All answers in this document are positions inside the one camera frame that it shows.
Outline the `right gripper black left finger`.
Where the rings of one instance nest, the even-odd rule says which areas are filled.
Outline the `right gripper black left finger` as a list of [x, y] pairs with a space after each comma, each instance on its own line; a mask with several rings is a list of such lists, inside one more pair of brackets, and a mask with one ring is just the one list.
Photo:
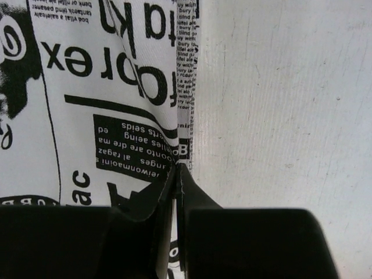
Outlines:
[[1, 199], [2, 278], [166, 278], [176, 170], [110, 207]]

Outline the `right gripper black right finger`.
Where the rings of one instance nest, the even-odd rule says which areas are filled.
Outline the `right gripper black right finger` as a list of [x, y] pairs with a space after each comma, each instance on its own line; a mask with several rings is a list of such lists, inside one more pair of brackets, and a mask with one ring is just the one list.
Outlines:
[[187, 278], [338, 278], [310, 211], [223, 208], [183, 163], [176, 182], [178, 251]]

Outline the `newspaper print trousers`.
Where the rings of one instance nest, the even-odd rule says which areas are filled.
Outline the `newspaper print trousers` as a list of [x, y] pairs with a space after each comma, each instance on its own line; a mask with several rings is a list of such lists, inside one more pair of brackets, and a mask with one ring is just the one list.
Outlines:
[[189, 168], [199, 25], [199, 1], [2, 1], [1, 199], [110, 207]]

